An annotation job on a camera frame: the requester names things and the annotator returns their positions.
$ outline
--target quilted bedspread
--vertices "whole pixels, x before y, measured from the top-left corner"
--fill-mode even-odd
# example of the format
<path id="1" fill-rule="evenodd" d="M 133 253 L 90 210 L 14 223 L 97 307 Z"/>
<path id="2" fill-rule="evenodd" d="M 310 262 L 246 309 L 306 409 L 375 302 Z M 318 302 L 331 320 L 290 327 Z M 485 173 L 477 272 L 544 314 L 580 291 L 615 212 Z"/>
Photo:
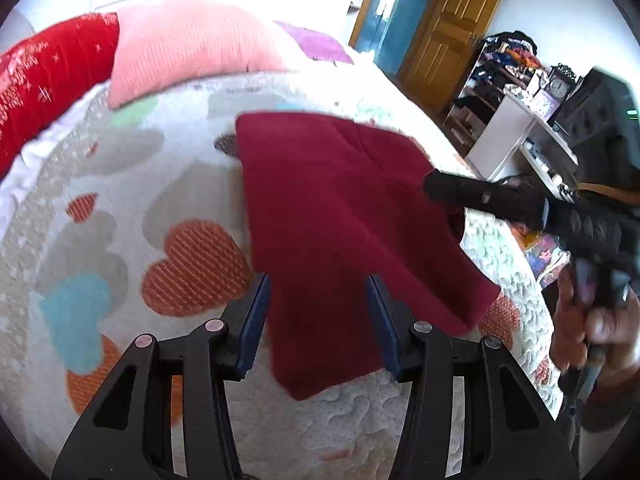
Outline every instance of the quilted bedspread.
<path id="1" fill-rule="evenodd" d="M 471 175 L 437 126 L 374 68 L 318 63 L 297 74 L 197 80 L 115 112 L 99 92 L 44 162 L 0 246 L 1 414 L 47 473 L 137 335 L 188 333 L 247 287 L 251 240 L 234 123 L 251 110 L 375 124 L 413 137 L 437 168 Z M 502 289 L 469 337 L 500 336 L 557 413 L 552 323 L 508 227 L 467 211 L 462 247 Z M 226 387 L 244 471 L 262 480 L 386 478 L 410 384 L 379 370 L 296 402 L 271 376 L 269 346 L 265 332 L 247 379 Z M 454 380 L 450 474 L 462 460 L 462 384 Z M 179 472 L 181 424 L 176 380 Z"/>

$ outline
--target hand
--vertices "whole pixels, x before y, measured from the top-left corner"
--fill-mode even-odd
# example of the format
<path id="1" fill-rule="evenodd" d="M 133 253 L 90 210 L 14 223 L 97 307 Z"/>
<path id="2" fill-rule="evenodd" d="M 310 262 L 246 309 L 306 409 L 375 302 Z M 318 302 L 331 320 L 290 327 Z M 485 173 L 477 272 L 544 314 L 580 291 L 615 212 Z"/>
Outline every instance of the hand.
<path id="1" fill-rule="evenodd" d="M 561 371 L 582 368 L 587 361 L 586 342 L 610 344 L 607 362 L 600 373 L 600 387 L 617 386 L 640 368 L 640 301 L 628 288 L 626 308 L 584 310 L 574 301 L 571 272 L 565 267 L 558 277 L 559 297 L 554 316 L 555 331 L 549 356 Z"/>

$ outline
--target person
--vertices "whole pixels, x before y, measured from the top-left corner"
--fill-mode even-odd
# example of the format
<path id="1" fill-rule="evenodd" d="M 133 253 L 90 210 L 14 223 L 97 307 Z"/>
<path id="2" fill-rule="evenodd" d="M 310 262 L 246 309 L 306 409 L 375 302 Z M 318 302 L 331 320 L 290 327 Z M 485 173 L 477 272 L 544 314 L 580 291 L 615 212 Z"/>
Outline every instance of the person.
<path id="1" fill-rule="evenodd" d="M 585 476 L 602 458 L 640 404 L 640 301 L 628 287 L 626 307 L 586 309 L 575 294 L 569 267 L 558 277 L 559 297 L 554 314 L 554 334 L 549 355 L 562 373 L 582 368 L 587 341 L 610 345 L 607 361 L 580 422 L 580 475 Z"/>

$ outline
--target wooden door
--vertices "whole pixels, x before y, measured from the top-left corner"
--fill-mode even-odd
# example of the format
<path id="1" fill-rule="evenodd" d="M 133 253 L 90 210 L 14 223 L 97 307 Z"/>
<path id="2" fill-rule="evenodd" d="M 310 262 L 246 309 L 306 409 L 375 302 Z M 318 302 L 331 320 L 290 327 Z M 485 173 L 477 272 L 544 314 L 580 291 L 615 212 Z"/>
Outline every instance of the wooden door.
<path id="1" fill-rule="evenodd" d="M 468 69 L 500 0 L 429 0 L 399 72 L 418 103 L 441 111 Z"/>

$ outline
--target pillow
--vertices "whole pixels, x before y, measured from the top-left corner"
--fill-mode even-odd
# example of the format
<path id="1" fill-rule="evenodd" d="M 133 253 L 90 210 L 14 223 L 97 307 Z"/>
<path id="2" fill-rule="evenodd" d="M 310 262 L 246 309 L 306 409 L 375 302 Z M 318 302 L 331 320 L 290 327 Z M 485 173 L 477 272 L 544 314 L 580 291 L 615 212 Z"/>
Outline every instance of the pillow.
<path id="1" fill-rule="evenodd" d="M 163 0 L 118 11 L 108 104 L 118 107 L 180 81 L 239 72 L 290 72 L 306 58 L 277 25 L 242 7 Z"/>
<path id="2" fill-rule="evenodd" d="M 111 76 L 118 30 L 115 14 L 86 14 L 0 56 L 0 178 L 25 143 Z"/>
<path id="3" fill-rule="evenodd" d="M 341 61 L 353 64 L 353 59 L 344 51 L 340 42 L 328 34 L 309 28 L 294 27 L 289 23 L 276 23 L 296 40 L 307 57 L 316 61 Z"/>

